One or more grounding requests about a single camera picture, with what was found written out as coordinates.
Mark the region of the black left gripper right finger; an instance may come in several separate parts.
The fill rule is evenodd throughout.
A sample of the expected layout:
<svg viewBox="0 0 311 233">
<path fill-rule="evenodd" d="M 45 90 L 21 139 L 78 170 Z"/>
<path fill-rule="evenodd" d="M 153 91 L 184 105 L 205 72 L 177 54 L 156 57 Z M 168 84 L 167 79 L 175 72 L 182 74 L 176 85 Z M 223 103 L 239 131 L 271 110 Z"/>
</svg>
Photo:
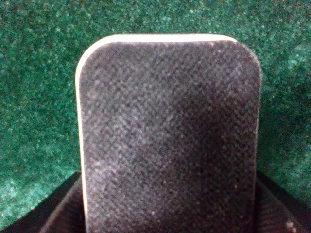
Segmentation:
<svg viewBox="0 0 311 233">
<path fill-rule="evenodd" d="M 309 233 L 311 208 L 257 171 L 253 232 Z"/>
</svg>

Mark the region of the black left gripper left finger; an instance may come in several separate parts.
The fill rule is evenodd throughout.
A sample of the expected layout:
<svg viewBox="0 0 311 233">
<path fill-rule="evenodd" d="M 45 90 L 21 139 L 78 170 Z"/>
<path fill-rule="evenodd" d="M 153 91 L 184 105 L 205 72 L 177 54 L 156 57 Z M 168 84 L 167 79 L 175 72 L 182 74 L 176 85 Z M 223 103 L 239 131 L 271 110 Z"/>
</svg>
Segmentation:
<svg viewBox="0 0 311 233">
<path fill-rule="evenodd" d="M 81 173 L 75 172 L 38 206 L 2 233 L 84 233 Z"/>
</svg>

